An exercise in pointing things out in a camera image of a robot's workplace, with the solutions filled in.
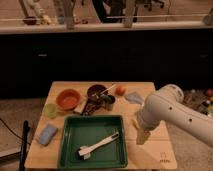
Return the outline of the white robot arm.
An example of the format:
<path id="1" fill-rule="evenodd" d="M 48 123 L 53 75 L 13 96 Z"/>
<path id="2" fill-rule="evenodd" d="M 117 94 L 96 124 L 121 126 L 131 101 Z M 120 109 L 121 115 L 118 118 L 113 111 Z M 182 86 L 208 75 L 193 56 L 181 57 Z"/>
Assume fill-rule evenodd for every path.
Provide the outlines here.
<path id="1" fill-rule="evenodd" d="M 183 99 L 183 91 L 174 84 L 150 93 L 137 112 L 139 126 L 152 131 L 164 120 L 213 148 L 213 118 L 186 107 Z"/>

